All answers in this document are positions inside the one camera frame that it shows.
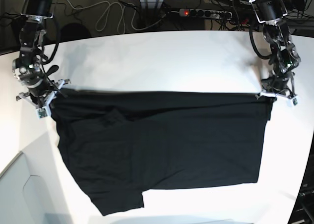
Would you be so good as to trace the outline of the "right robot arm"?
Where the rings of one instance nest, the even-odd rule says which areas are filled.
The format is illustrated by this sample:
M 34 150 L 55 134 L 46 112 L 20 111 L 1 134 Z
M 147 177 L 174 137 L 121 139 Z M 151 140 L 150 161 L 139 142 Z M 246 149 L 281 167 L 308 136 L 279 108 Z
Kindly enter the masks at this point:
M 58 50 L 61 39 L 59 24 L 53 14 L 53 0 L 25 0 L 21 15 L 26 22 L 19 33 L 20 52 L 12 62 L 13 76 L 28 91 L 17 95 L 17 100 L 26 100 L 41 114 L 46 115 L 56 95 L 68 80 L 52 81 L 49 76 L 58 71 L 58 65 L 50 64 Z M 47 33 L 44 21 L 51 19 L 56 28 L 55 46 L 50 56 L 45 55 L 44 39 Z

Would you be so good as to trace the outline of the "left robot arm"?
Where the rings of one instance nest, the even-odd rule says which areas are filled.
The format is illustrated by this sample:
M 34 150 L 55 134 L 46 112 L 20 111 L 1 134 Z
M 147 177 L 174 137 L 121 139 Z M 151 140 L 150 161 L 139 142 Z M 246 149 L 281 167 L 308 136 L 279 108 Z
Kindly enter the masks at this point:
M 248 0 L 255 13 L 249 36 L 252 48 L 256 55 L 267 60 L 272 71 L 268 78 L 261 80 L 262 91 L 258 97 L 285 98 L 293 106 L 297 104 L 297 95 L 294 87 L 293 70 L 301 62 L 301 58 L 292 41 L 288 24 L 284 17 L 288 11 L 283 0 Z M 271 54 L 262 55 L 255 44 L 253 29 L 263 26 L 263 37 L 270 44 Z

